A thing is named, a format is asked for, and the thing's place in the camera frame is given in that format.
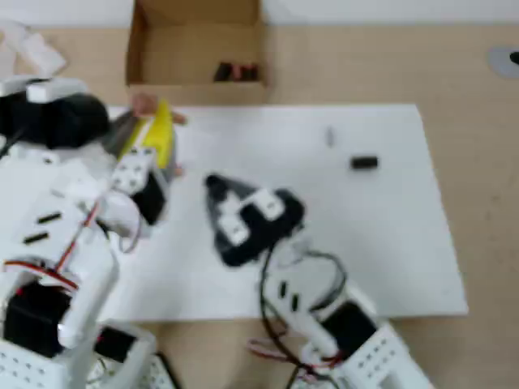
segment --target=robotic arm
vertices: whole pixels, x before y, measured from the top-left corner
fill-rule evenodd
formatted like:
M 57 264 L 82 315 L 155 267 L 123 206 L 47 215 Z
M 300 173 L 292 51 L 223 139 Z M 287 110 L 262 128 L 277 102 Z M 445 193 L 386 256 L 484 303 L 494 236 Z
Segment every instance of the robotic arm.
M 60 161 L 52 150 L 81 147 L 111 130 L 105 106 L 79 80 L 0 83 L 0 169 L 23 159 L 51 167 Z M 45 149 L 13 146 L 19 140 Z M 74 176 L 58 179 L 0 246 L 1 386 L 148 388 L 158 375 L 161 387 L 173 389 L 151 334 L 97 322 L 118 278 L 110 239 L 118 235 L 121 251 L 131 250 L 165 207 L 168 182 L 157 152 L 134 143 L 105 180 L 71 163 Z
M 344 389 L 433 388 L 391 325 L 346 280 L 341 261 L 311 248 L 305 209 L 295 195 L 216 174 L 207 178 L 206 188 L 215 247 L 224 263 L 263 262 L 261 313 L 282 360 L 300 370 L 292 388 L 311 383 Z M 324 281 L 316 283 L 314 274 Z M 267 310 L 308 339 L 300 358 L 283 345 Z

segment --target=yellow block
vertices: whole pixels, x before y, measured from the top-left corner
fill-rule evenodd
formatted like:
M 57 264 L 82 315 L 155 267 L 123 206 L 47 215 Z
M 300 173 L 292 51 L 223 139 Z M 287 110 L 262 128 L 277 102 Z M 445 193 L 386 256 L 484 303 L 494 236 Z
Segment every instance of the yellow block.
M 152 123 L 148 128 L 148 133 L 144 135 L 142 132 L 146 131 L 148 127 L 147 124 L 150 120 L 152 120 Z M 153 147 L 157 150 L 158 167 L 160 169 L 166 169 L 169 166 L 171 158 L 174 157 L 174 142 L 174 122 L 171 111 L 168 103 L 161 100 L 155 112 L 154 119 L 139 120 L 119 158 L 129 152 L 132 147 Z

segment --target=white sheet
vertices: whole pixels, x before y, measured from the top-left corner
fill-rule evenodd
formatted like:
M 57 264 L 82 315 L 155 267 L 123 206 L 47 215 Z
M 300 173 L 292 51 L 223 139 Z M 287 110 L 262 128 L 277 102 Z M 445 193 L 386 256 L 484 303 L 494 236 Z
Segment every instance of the white sheet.
M 212 248 L 204 177 L 212 171 L 289 187 L 308 208 L 321 250 L 339 254 L 381 314 L 465 314 L 468 307 L 418 110 L 413 105 L 186 108 L 169 212 L 121 259 L 105 317 L 258 316 L 259 268 L 225 267 Z M 328 128 L 336 145 L 327 145 Z M 380 168 L 352 172 L 353 155 Z

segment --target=table surface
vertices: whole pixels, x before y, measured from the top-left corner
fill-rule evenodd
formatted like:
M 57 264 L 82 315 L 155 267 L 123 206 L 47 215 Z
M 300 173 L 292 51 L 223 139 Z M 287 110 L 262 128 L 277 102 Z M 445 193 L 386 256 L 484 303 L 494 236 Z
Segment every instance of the table surface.
M 108 104 L 126 104 L 127 30 L 44 34 L 71 62 L 63 75 L 84 79 Z M 418 105 L 470 315 L 396 326 L 437 388 L 517 387 L 519 80 L 492 73 L 486 55 L 518 45 L 519 26 L 283 27 L 270 29 L 268 43 L 273 104 Z M 185 387 L 276 389 L 290 375 L 243 349 L 262 334 L 256 321 L 147 327 Z

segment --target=cardboard box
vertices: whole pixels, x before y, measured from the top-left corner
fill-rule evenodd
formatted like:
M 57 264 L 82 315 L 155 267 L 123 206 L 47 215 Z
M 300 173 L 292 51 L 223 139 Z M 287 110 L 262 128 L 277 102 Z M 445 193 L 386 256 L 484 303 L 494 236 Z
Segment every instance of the cardboard box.
M 172 104 L 261 104 L 264 22 L 260 0 L 135 0 L 127 85 Z M 257 63 L 259 82 L 214 83 L 220 62 Z

